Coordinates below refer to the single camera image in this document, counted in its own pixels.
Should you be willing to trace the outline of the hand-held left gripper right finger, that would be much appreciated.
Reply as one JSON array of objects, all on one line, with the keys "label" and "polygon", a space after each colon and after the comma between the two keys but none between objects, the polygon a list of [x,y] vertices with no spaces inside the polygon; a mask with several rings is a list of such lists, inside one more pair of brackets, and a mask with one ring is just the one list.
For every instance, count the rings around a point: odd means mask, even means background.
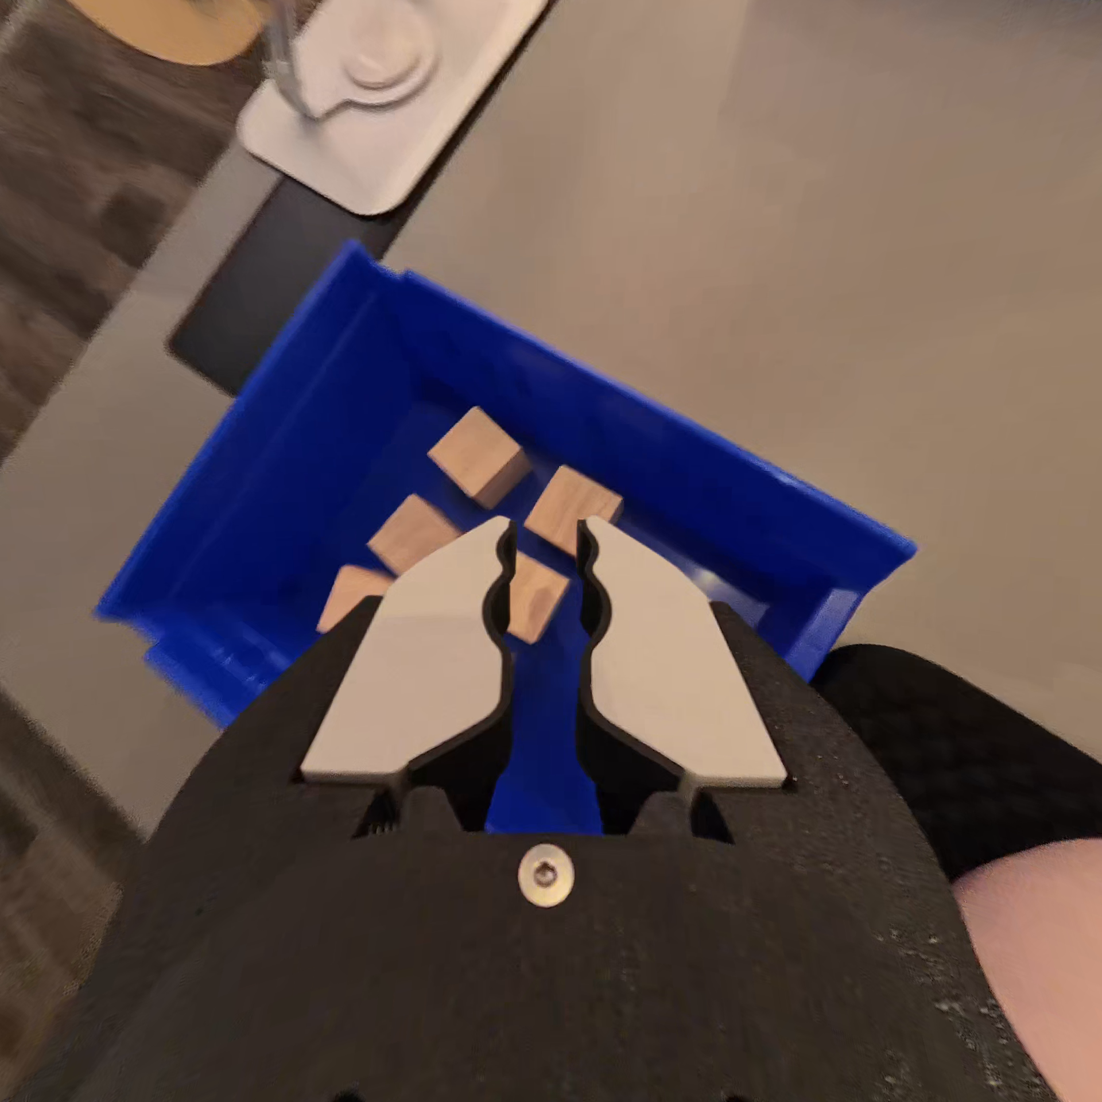
[{"label": "hand-held left gripper right finger", "polygon": [[656,795],[702,834],[715,791],[780,791],[791,771],[719,607],[668,557],[599,516],[577,525],[581,658],[576,748],[605,834],[628,834]]}]

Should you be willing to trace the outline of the person's bare leg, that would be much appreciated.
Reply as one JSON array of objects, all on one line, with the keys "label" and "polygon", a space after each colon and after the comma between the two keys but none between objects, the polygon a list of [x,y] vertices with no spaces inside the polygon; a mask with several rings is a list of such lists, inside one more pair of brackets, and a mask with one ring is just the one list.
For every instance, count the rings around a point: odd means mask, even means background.
[{"label": "person's bare leg", "polygon": [[1101,1098],[1101,839],[987,863],[954,883],[988,986],[1060,1100]]}]

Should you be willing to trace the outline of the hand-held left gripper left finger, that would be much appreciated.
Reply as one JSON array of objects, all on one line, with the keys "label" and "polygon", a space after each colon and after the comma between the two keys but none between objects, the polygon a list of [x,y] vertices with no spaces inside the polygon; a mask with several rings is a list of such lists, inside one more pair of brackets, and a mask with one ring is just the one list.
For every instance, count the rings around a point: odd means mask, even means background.
[{"label": "hand-held left gripper left finger", "polygon": [[514,743],[516,557],[518,525],[497,515],[393,583],[301,762],[306,781],[395,801],[439,788],[466,830],[487,829]]}]

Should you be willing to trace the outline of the tan round wooden board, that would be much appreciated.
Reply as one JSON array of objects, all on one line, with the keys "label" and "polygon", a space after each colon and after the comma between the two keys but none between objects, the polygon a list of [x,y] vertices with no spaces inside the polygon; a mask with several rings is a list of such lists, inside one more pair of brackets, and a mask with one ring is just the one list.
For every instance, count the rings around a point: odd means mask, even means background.
[{"label": "tan round wooden board", "polygon": [[101,30],[151,58],[216,66],[243,56],[263,32],[257,1],[71,1]]}]

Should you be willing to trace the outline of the pile of plain wooden cubes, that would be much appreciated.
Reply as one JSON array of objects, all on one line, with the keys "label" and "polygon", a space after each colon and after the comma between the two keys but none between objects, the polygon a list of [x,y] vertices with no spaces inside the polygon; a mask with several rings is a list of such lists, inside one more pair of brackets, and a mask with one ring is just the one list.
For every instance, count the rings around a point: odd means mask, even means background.
[{"label": "pile of plain wooden cubes", "polygon": [[[531,472],[521,447],[483,409],[470,409],[429,452],[431,460],[482,508],[501,505]],[[577,552],[577,523],[589,516],[617,522],[623,496],[579,470],[562,465],[550,479],[526,520],[526,528],[569,556]],[[345,564],[337,573],[323,605],[318,632],[337,626],[366,597],[383,597],[396,574],[454,542],[461,530],[429,501],[410,494],[369,540],[371,551],[390,573]],[[535,644],[552,624],[569,581],[536,557],[518,554],[511,588],[514,638]]]}]

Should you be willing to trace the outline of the white round dish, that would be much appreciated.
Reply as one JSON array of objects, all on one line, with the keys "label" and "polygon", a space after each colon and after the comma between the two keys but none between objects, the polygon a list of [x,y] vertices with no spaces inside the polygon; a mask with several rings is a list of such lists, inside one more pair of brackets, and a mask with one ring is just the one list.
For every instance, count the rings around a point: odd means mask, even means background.
[{"label": "white round dish", "polygon": [[344,71],[352,99],[367,105],[400,102],[420,90],[437,61],[431,20],[408,1],[378,1],[354,23]]}]

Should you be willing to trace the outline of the blue plastic bin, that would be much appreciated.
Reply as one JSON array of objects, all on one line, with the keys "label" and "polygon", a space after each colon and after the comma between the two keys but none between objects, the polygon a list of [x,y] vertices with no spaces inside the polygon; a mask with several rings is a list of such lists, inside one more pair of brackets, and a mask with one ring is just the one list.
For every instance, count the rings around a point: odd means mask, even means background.
[{"label": "blue plastic bin", "polygon": [[141,631],[146,661],[219,728],[318,638],[345,564],[412,494],[472,530],[490,511],[429,450],[482,407],[535,472],[499,508],[519,549],[570,578],[516,655],[514,743],[489,827],[598,834],[577,762],[581,581],[524,522],[560,465],[620,493],[620,525],[729,603],[806,680],[866,595],[917,544],[649,395],[570,360],[350,242],[209,436],[98,614]]}]

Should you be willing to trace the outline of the clear glass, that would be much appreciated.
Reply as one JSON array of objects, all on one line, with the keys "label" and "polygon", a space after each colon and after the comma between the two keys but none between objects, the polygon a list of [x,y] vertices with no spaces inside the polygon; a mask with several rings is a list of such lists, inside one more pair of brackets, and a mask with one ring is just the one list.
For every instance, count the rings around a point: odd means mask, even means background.
[{"label": "clear glass", "polygon": [[321,122],[332,107],[316,110],[304,95],[298,64],[298,34],[301,29],[296,1],[257,1],[263,20],[265,71],[280,97],[294,112],[311,122]]}]

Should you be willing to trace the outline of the black table panel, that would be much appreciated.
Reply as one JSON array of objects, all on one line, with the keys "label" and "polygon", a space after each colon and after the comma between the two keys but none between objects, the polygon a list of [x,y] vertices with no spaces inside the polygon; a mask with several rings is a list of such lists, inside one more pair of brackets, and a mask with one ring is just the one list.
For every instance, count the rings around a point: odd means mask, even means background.
[{"label": "black table panel", "polygon": [[357,240],[381,259],[419,201],[417,187],[395,209],[359,216],[284,179],[178,324],[170,349],[193,373],[238,395],[342,249]]}]

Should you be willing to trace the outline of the white tray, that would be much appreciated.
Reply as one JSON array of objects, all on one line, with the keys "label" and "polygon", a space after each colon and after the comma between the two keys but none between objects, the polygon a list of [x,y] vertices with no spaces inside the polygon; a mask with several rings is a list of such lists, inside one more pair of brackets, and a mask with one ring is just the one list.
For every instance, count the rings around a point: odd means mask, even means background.
[{"label": "white tray", "polygon": [[298,64],[321,122],[299,117],[265,78],[238,121],[260,162],[359,216],[400,206],[490,88],[548,1],[408,1],[431,20],[437,61],[420,90],[386,105],[359,104],[344,54],[361,12],[378,1],[320,1],[298,34]]}]

